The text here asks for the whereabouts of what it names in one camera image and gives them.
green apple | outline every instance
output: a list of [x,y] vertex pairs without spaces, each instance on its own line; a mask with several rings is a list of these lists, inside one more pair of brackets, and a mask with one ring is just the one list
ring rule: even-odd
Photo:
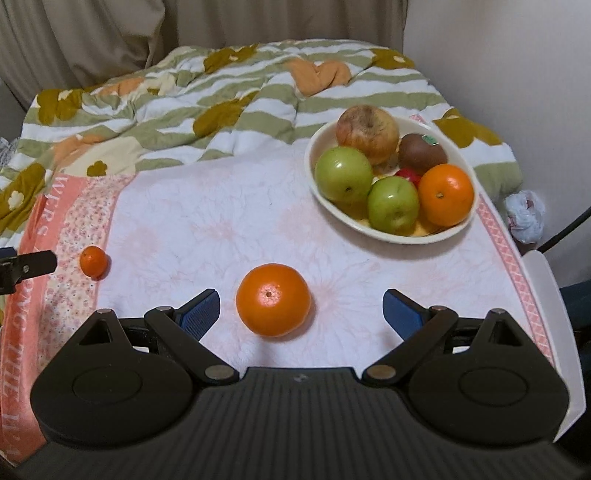
[[331,202],[356,203],[367,199],[374,171],[359,150],[334,147],[316,162],[314,180],[322,196]]
[[384,177],[369,192],[369,224],[382,232],[408,231],[417,220],[419,208],[416,187],[402,177]]

orange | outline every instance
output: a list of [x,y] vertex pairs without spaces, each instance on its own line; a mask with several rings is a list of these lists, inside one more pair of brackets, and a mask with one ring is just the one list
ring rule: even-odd
[[86,247],[80,254],[80,269],[87,277],[101,278],[109,266],[107,254],[99,247]]
[[308,316],[312,298],[304,278],[287,265],[269,263],[247,273],[236,292],[236,309],[257,335],[286,335]]
[[418,184],[425,217],[438,226],[454,226],[466,219],[474,201],[470,177],[460,167],[444,163],[426,172]]

bed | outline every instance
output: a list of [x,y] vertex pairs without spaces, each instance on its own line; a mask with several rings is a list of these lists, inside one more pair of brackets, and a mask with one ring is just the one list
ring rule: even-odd
[[[306,95],[294,74],[294,59],[306,61],[315,80],[330,62],[344,66],[350,78],[335,85],[333,75],[318,92]],[[54,215],[49,207],[39,208],[39,198],[58,202],[56,191],[64,188],[67,179],[125,182],[146,170],[153,170],[151,178],[158,179],[173,171],[170,167],[262,155],[300,145],[322,125],[359,103],[431,125],[451,138],[482,185],[490,206],[486,210],[490,213],[483,212],[483,218],[488,215],[496,225],[502,222],[493,212],[492,202],[513,192],[522,180],[512,151],[502,139],[449,105],[413,61],[399,51],[355,40],[311,39],[220,49],[179,47],[152,67],[101,85],[42,91],[27,112],[16,154],[0,171],[0,242],[2,246],[35,248],[30,236],[31,225],[36,223],[32,222],[52,220]],[[108,203],[99,197],[96,193],[89,202]],[[31,212],[34,220],[28,222]],[[91,238],[93,232],[83,234]],[[497,249],[514,252],[506,240],[499,245]],[[519,267],[519,260],[515,262],[517,267],[506,265],[508,271]],[[28,375],[11,367],[15,358],[10,349],[15,346],[10,342],[15,337],[6,331],[11,327],[18,330],[14,314],[18,299],[10,301],[0,369],[5,380],[6,375],[12,375],[20,382],[20,395],[26,397],[30,382],[49,358],[39,351],[39,341],[34,341],[32,350],[19,353],[16,363],[19,370],[26,365]],[[92,301],[85,304],[69,328],[79,326],[95,306]],[[30,322],[40,318],[28,314]],[[68,335],[69,330],[62,332],[54,347],[63,344]],[[2,424],[2,450],[10,460],[19,462],[38,446],[38,437],[33,435],[28,443],[15,442],[13,430],[30,427],[30,411],[21,410],[19,420],[2,402],[3,418],[4,414],[12,415],[11,423]]]

white wall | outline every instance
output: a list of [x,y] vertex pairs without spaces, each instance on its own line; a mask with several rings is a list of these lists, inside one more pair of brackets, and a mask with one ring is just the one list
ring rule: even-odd
[[[404,53],[513,148],[551,237],[591,206],[591,2],[408,3]],[[546,257],[561,286],[591,278],[591,219]]]

kiwi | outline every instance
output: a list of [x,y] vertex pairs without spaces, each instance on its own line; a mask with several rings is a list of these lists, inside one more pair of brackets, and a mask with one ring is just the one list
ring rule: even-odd
[[443,147],[431,135],[405,135],[398,149],[400,168],[410,168],[419,175],[425,175],[435,165],[447,163]]

